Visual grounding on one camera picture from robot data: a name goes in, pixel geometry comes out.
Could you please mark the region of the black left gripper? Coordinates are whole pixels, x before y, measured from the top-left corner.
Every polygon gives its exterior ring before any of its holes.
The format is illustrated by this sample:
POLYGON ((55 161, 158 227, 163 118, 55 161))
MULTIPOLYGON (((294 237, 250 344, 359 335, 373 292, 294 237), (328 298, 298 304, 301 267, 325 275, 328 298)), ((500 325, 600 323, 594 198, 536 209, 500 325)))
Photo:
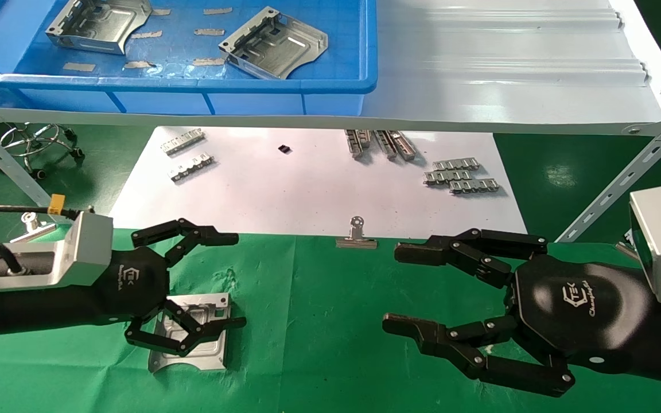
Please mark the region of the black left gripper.
POLYGON ((196 321, 189 311, 167 299, 168 268, 174 267, 197 246, 234 246, 238 233, 218 232, 209 225, 195 225, 177 219, 133 232, 134 250, 113 250, 110 264, 103 273, 103 309, 109 319, 132 321, 125 331, 126 342, 174 356, 185 357, 198 345, 216 341, 227 329, 247 325, 246 317, 228 317, 214 321, 196 321), (147 246, 182 237, 163 257, 147 246), (162 312, 186 332, 175 340, 141 330, 142 325, 162 312))

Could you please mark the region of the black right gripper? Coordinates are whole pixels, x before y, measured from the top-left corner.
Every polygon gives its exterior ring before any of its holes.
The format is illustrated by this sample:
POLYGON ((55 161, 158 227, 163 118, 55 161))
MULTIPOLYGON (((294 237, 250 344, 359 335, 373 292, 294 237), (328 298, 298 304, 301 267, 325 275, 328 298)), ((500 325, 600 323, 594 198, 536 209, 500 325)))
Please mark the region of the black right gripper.
POLYGON ((387 313, 382 329, 414 340, 421 354, 448 360, 468 379, 553 398, 576 383, 567 364, 638 369, 643 361, 639 342, 652 309, 641 270, 564 262, 546 254, 545 238, 479 228, 452 237, 432 235, 424 243, 398 243, 397 262, 450 265, 498 289, 512 281, 514 317, 448 327, 387 313), (514 274, 501 257, 532 260, 514 274), (542 364, 481 350, 513 339, 542 364))

